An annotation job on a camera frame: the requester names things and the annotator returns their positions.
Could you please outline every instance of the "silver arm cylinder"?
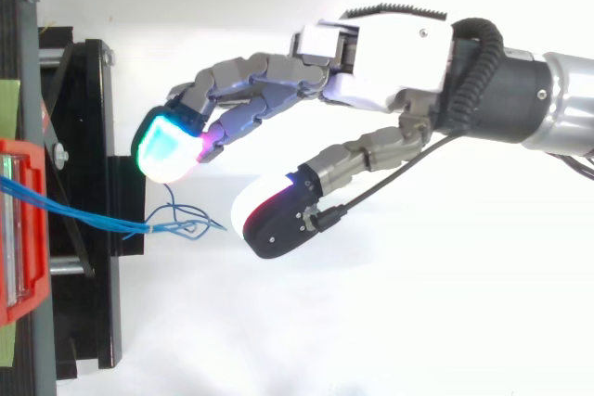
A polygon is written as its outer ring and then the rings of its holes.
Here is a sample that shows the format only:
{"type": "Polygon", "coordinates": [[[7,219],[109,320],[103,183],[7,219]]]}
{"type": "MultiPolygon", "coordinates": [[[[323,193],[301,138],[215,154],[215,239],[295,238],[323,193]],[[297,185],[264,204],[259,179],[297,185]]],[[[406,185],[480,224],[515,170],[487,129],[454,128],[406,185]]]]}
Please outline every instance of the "silver arm cylinder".
{"type": "Polygon", "coordinates": [[[348,185],[358,173],[395,169],[417,156],[422,147],[419,131],[404,135],[398,127],[386,127],[356,141],[330,146],[305,164],[317,174],[326,196],[348,185]]]}
{"type": "Polygon", "coordinates": [[[594,60],[547,53],[552,98],[526,148],[571,156],[594,156],[594,60]]]}
{"type": "Polygon", "coordinates": [[[52,275],[82,275],[83,264],[78,257],[52,257],[49,260],[49,271],[52,275]]]}

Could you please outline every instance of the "black coiled cable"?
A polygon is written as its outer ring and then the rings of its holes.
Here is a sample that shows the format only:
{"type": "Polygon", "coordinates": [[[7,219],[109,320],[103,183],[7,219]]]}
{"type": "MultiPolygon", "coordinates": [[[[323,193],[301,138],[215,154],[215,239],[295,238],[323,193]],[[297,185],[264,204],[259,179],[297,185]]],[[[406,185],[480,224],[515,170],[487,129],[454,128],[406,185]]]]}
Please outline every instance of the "black coiled cable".
{"type": "Polygon", "coordinates": [[[472,114],[481,104],[484,90],[495,75],[503,58],[503,37],[486,19],[464,19],[452,25],[454,37],[477,39],[481,43],[479,56],[447,106],[450,133],[465,134],[472,125],[472,114]]]}

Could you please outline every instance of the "black frame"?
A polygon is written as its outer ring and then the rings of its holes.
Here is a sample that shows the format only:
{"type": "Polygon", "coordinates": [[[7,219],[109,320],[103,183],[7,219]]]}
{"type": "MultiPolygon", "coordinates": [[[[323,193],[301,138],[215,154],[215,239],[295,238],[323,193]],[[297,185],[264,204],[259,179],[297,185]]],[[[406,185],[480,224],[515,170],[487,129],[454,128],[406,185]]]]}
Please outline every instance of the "black frame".
{"type": "MultiPolygon", "coordinates": [[[[144,175],[131,157],[114,153],[110,49],[99,40],[75,44],[72,28],[64,27],[44,30],[40,44],[42,51],[64,49],[56,67],[41,68],[51,117],[45,131],[46,170],[53,178],[48,195],[76,209],[142,221],[144,175]],[[62,170],[52,159],[58,141],[70,154],[62,170]]],[[[49,222],[52,257],[76,255],[84,268],[84,275],[52,276],[58,379],[76,377],[79,359],[112,368],[122,359],[119,257],[144,253],[144,239],[124,241],[56,215],[49,222]]]]}

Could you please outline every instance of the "black cable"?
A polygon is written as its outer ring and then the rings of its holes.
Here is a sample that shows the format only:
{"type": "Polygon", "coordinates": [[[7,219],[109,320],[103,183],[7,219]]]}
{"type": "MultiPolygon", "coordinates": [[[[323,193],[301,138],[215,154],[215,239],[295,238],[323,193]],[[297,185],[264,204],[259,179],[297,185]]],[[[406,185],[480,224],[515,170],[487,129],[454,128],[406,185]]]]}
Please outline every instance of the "black cable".
{"type": "Polygon", "coordinates": [[[341,204],[339,206],[333,206],[331,208],[326,209],[325,211],[318,213],[317,215],[313,215],[311,218],[312,218],[312,223],[314,224],[314,227],[319,232],[324,232],[325,230],[329,229],[330,227],[335,225],[337,222],[339,222],[341,220],[341,218],[344,215],[346,215],[347,212],[350,209],[352,209],[354,206],[356,206],[357,204],[366,200],[367,198],[371,197],[373,194],[378,192],[380,189],[383,189],[384,187],[386,187],[388,184],[390,184],[393,180],[395,180],[402,174],[408,172],[410,169],[412,169],[420,161],[427,158],[429,155],[431,155],[438,148],[443,147],[447,143],[451,143],[452,141],[454,141],[455,139],[458,139],[460,137],[461,137],[461,134],[459,134],[459,133],[446,136],[444,139],[438,141],[437,143],[433,144],[429,148],[426,148],[425,150],[420,152],[419,155],[417,155],[415,158],[410,160],[407,164],[402,166],[396,172],[386,176],[383,180],[381,180],[379,183],[374,185],[372,188],[365,191],[358,197],[352,199],[348,203],[341,204]]]}
{"type": "Polygon", "coordinates": [[[579,173],[580,175],[586,177],[588,180],[594,181],[594,169],[591,169],[588,166],[585,166],[584,164],[582,164],[575,158],[564,156],[564,155],[555,155],[552,153],[549,153],[549,155],[551,155],[551,157],[556,158],[557,160],[560,160],[563,163],[565,163],[574,172],[579,173]]]}
{"type": "Polygon", "coordinates": [[[388,184],[390,184],[393,180],[395,180],[396,178],[398,178],[402,174],[408,172],[414,166],[416,166],[417,164],[419,164],[419,162],[421,162],[422,160],[424,160],[425,158],[427,158],[429,155],[431,155],[435,150],[437,150],[438,148],[441,148],[441,147],[445,146],[447,143],[451,143],[452,141],[454,141],[455,139],[457,139],[459,137],[460,137],[459,134],[452,134],[450,136],[446,136],[444,139],[438,141],[437,143],[433,144],[429,148],[426,148],[425,150],[423,150],[422,152],[420,152],[419,155],[417,155],[415,158],[413,158],[412,160],[410,160],[407,164],[405,164],[404,166],[402,166],[396,172],[394,172],[394,173],[386,176],[383,180],[381,180],[379,183],[377,183],[376,185],[374,185],[372,188],[370,188],[369,190],[363,192],[357,198],[354,198],[351,201],[349,201],[348,203],[346,203],[344,205],[345,209],[347,211],[349,211],[350,209],[352,209],[357,204],[361,203],[362,201],[364,201],[367,198],[371,197],[373,194],[375,194],[379,190],[381,190],[384,187],[386,187],[388,184]]]}
{"type": "Polygon", "coordinates": [[[481,104],[484,90],[504,56],[503,37],[495,24],[486,19],[460,20],[454,23],[452,28],[455,38],[478,39],[481,43],[476,61],[447,106],[448,127],[466,133],[472,126],[472,115],[481,104]]]}

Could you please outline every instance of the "metal rod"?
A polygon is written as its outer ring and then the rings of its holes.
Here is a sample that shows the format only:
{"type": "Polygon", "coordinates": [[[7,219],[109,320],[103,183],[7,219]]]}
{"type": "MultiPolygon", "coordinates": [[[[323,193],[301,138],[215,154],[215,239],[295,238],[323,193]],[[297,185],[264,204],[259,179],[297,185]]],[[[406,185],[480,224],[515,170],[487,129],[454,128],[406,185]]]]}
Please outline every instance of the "metal rod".
{"type": "Polygon", "coordinates": [[[82,275],[83,264],[78,257],[52,257],[49,260],[49,271],[52,275],[82,275]]]}
{"type": "Polygon", "coordinates": [[[58,67],[63,54],[64,48],[44,48],[39,50],[39,66],[42,69],[58,67]]]}

